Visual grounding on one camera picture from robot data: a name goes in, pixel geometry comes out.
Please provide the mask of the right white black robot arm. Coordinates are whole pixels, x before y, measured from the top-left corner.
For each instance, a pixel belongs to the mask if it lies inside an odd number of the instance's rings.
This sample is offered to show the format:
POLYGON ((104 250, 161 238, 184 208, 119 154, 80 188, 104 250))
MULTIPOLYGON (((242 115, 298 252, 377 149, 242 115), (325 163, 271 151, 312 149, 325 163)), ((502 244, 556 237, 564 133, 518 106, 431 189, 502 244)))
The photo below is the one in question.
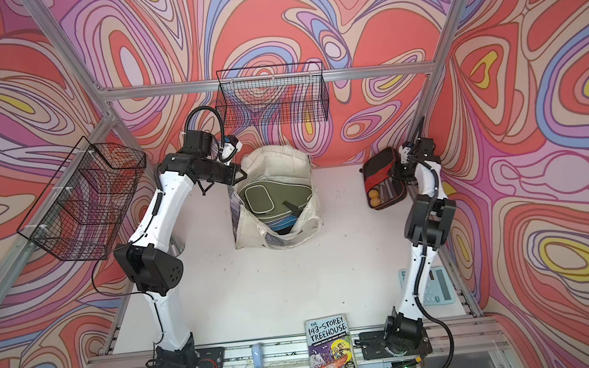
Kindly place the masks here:
POLYGON ((400 148, 397 175, 417 187, 404 237, 411 243, 410 263, 402 297, 387 319, 383 342, 387 353, 403 356, 420 348, 424 321, 436 322, 424 307, 428 274, 437 253, 445 245, 457 204, 448 198, 441 177, 442 164, 431 138, 418 138, 400 148))

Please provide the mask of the green paddle case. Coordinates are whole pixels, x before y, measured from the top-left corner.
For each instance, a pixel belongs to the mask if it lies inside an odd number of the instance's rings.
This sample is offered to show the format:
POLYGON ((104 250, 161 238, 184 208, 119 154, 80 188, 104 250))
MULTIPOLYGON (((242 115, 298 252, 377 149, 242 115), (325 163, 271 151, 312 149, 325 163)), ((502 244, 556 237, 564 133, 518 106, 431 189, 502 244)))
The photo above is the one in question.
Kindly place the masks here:
POLYGON ((264 223, 299 217, 312 195, 308 185, 271 180, 252 182, 239 192, 246 208, 264 223))

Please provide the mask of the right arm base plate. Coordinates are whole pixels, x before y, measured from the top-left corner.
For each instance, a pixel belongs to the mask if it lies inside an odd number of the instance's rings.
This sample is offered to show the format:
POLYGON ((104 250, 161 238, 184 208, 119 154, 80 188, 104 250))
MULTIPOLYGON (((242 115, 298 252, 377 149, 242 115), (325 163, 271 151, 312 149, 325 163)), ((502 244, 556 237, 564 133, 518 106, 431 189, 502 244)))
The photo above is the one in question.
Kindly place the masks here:
POLYGON ((420 338, 417 340, 398 337, 385 339, 384 331, 362 332, 356 345, 361 348, 363 357, 367 361, 405 356, 425 358, 433 351, 425 329, 421 330, 420 338))

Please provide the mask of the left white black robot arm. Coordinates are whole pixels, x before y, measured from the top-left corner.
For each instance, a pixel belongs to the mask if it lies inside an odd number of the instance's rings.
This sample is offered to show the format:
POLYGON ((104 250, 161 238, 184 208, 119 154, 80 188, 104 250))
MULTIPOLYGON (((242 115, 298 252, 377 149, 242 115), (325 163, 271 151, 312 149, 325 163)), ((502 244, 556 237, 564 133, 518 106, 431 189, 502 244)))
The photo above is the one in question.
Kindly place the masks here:
POLYGON ((178 291, 184 264, 171 253, 171 238, 180 210, 195 187, 207 193, 215 185, 234 186, 247 176, 233 161, 241 149, 237 138, 225 134, 215 137, 191 127, 201 111, 223 122, 211 106, 198 106, 188 114, 182 148, 167 155, 157 167, 156 191, 146 214, 128 242, 112 251, 126 277, 153 307, 160 335, 150 368, 219 368, 215 360, 198 354, 193 333, 184 322, 178 291))

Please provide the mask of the cream canvas tote bag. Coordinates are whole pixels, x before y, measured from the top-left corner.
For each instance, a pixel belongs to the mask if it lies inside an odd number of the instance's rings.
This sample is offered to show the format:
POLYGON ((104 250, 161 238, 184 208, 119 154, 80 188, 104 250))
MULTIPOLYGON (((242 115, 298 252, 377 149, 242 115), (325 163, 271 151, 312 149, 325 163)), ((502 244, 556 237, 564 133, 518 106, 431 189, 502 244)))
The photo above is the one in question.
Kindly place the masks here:
POLYGON ((246 179, 229 187, 235 248, 287 250, 323 226, 310 157, 268 145, 241 160, 246 179))

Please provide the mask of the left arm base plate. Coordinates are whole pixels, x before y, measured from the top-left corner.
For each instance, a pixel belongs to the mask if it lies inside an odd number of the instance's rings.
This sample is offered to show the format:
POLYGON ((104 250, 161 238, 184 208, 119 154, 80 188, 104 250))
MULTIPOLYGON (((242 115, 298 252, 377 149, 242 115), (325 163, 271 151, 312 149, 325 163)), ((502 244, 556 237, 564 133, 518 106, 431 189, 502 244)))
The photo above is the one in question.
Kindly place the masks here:
POLYGON ((164 353, 160 357, 155 357, 146 362, 147 368, 223 368, 225 348, 208 347, 197 348, 192 354, 187 356, 181 353, 174 356, 164 353))

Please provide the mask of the red black ping pong case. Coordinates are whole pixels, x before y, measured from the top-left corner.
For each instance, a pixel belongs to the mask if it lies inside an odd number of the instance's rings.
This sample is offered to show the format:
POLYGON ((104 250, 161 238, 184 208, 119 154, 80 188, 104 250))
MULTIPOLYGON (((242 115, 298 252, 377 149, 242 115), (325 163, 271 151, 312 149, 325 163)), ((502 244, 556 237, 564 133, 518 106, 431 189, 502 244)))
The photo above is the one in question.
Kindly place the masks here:
POLYGON ((399 163, 398 152, 387 147, 367 160, 361 168, 367 204, 373 210, 386 209, 406 198, 406 183, 394 174, 399 163))

